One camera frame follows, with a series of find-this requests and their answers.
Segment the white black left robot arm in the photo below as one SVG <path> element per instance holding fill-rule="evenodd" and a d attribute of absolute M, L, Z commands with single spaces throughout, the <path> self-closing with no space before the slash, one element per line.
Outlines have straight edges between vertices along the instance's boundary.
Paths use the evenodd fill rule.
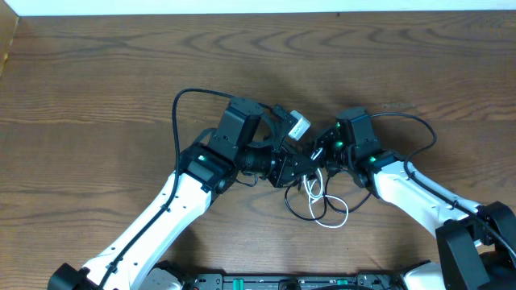
<path fill-rule="evenodd" d="M 297 111 L 233 97 L 217 128 L 203 131 L 177 156 L 177 166 L 152 203 L 103 252 L 80 269 L 62 264 L 50 289 L 181 289 L 182 278 L 158 268 L 163 254 L 246 173 L 280 188 L 315 170 L 314 161 L 285 143 L 310 122 Z"/>

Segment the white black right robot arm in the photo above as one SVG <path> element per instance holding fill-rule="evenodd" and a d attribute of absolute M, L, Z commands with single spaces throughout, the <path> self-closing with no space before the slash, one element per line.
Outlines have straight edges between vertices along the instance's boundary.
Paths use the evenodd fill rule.
<path fill-rule="evenodd" d="M 439 261 L 399 275 L 404 289 L 513 289 L 515 214 L 495 201 L 482 205 L 424 176 L 403 156 L 381 146 L 372 115 L 345 110 L 314 148 L 330 176 L 343 169 L 374 197 L 397 206 L 436 239 Z"/>

